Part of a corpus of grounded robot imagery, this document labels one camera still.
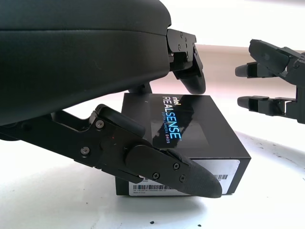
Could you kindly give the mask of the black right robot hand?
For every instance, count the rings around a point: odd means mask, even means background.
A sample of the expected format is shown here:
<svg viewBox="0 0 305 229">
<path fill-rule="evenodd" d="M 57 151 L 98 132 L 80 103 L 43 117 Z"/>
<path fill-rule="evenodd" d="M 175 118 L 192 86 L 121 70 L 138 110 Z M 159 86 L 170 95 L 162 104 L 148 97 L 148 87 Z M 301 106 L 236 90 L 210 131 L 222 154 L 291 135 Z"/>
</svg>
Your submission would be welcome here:
<svg viewBox="0 0 305 229">
<path fill-rule="evenodd" d="M 305 54 L 288 47 L 279 48 L 262 40 L 252 39 L 250 56 L 255 60 L 235 68 L 237 77 L 248 79 L 279 77 L 296 86 L 295 98 L 242 96 L 237 104 L 251 112 L 280 116 L 305 123 Z"/>
</svg>

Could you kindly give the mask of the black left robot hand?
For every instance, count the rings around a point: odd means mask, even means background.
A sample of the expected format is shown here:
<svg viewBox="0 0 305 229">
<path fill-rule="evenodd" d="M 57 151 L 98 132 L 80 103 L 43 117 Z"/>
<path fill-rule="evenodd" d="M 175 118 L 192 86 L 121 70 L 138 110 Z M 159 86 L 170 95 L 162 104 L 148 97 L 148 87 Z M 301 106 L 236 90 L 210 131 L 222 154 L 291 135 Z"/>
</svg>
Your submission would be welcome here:
<svg viewBox="0 0 305 229">
<path fill-rule="evenodd" d="M 144 178 L 219 198 L 201 165 L 154 147 L 145 128 L 106 105 L 86 119 L 66 109 L 122 91 L 149 92 L 173 72 L 205 92 L 196 37 L 172 30 L 158 0 L 3 0 L 0 3 L 0 138 L 23 141 L 133 183 Z"/>
</svg>

